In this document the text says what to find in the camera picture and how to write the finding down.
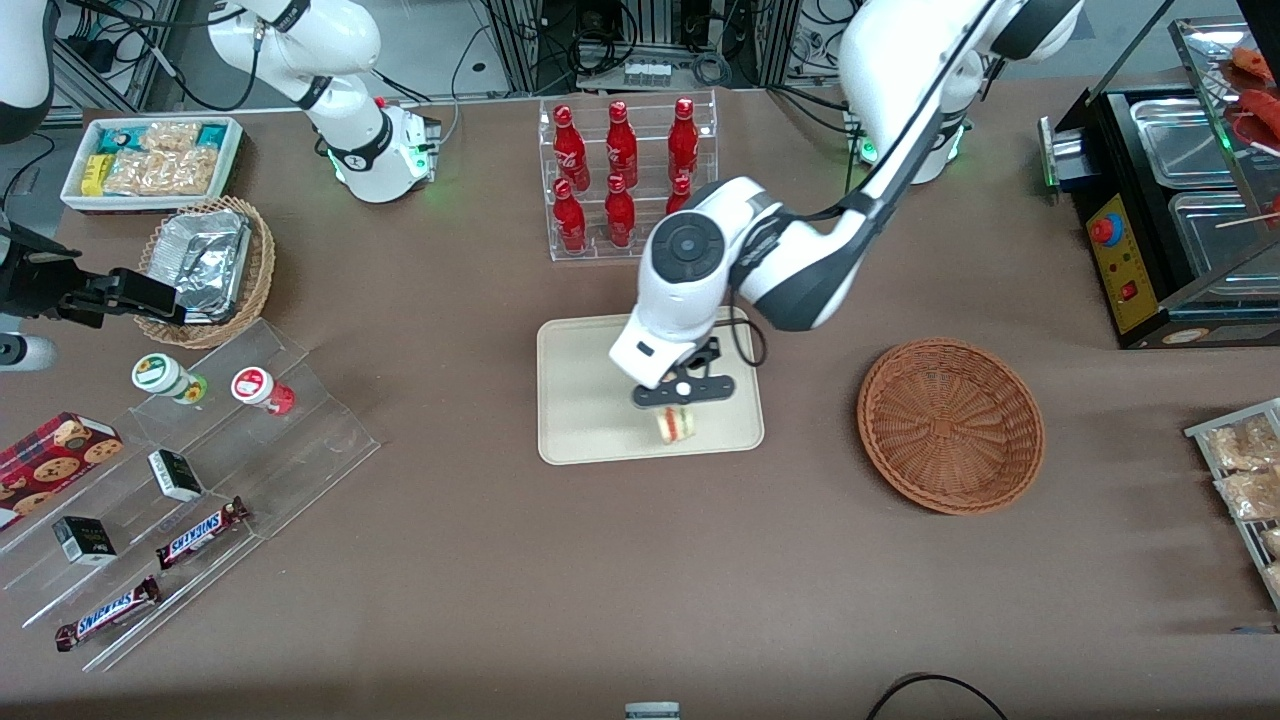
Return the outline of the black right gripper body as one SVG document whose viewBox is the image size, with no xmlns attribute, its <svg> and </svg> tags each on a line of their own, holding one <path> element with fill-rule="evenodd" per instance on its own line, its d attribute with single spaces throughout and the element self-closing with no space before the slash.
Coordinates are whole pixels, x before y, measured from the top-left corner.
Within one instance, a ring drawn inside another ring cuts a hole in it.
<svg viewBox="0 0 1280 720">
<path fill-rule="evenodd" d="M 1 313 L 38 316 L 78 288 L 81 251 L 68 249 L 23 225 L 3 228 Z"/>
</svg>

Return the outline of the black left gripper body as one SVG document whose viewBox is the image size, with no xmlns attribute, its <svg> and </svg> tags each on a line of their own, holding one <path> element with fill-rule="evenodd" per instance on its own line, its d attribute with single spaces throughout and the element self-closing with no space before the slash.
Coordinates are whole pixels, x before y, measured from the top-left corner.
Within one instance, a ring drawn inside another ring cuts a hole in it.
<svg viewBox="0 0 1280 720">
<path fill-rule="evenodd" d="M 694 401 L 694 379 L 712 373 L 713 364 L 721 359 L 721 342 L 718 337 L 709 337 L 707 342 L 685 360 L 677 363 L 668 372 L 668 383 L 672 384 L 675 402 L 677 404 L 704 404 Z"/>
</svg>

